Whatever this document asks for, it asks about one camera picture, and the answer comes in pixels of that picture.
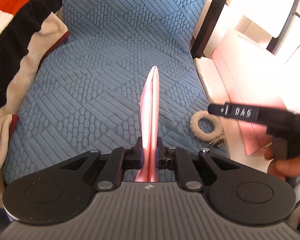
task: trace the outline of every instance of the dark wooden frame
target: dark wooden frame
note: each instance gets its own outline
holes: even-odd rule
[[[275,54],[277,52],[277,50],[279,49],[279,46],[280,46],[286,32],[288,31],[290,24],[293,20],[293,17],[296,13],[299,2],[300,2],[300,0],[294,0],[293,5],[291,7],[290,14],[281,30],[279,36],[277,38],[272,38],[271,41],[269,42],[269,44],[267,46],[267,50],[269,50],[272,54]]]
[[[192,58],[202,57],[203,50],[213,32],[214,27],[220,17],[226,0],[212,0],[207,15],[202,23],[200,31],[191,49]]]

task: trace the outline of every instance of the metal rivet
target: metal rivet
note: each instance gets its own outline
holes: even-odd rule
[[[208,153],[209,151],[210,151],[209,148],[201,148],[200,149],[200,152],[202,152],[202,153]]]
[[[199,188],[201,188],[201,186],[202,186],[202,184],[200,182],[194,181],[194,180],[188,181],[186,183],[186,187],[188,189],[199,189]]]
[[[113,187],[113,184],[110,181],[104,180],[100,181],[97,186],[100,189],[111,189]]]
[[[175,146],[169,146],[168,148],[167,148],[167,153],[168,154],[170,154],[170,155],[175,155],[175,150],[176,150],[177,148],[175,147]]]

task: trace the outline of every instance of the embossed pattern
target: embossed pattern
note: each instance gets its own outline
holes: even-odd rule
[[[159,136],[195,153],[189,128],[208,103],[189,42],[205,0],[63,0],[72,36],[42,66],[21,106],[5,163],[9,183],[92,148],[133,145],[149,70],[160,76]],[[203,130],[211,124],[200,122]],[[227,155],[221,149],[217,153]],[[127,180],[135,174],[128,172]],[[160,171],[161,181],[173,175]]]

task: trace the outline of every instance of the hand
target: hand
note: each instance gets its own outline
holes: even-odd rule
[[[274,158],[272,148],[269,147],[265,152],[265,158],[271,160]],[[286,177],[300,177],[300,156],[288,160],[273,160],[269,164],[268,174],[285,180]]]

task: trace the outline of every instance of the round black pad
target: round black pad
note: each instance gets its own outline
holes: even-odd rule
[[[261,204],[273,197],[272,189],[263,183],[246,182],[237,187],[237,196],[245,202]]]
[[[26,190],[26,197],[34,203],[49,203],[62,196],[62,187],[53,182],[39,182]]]
[[[286,219],[295,204],[294,190],[287,182],[248,167],[220,171],[208,198],[223,217],[252,226]]]
[[[15,180],[3,194],[3,204],[15,220],[32,225],[67,221],[81,213],[91,197],[89,186],[75,171],[55,168]]]

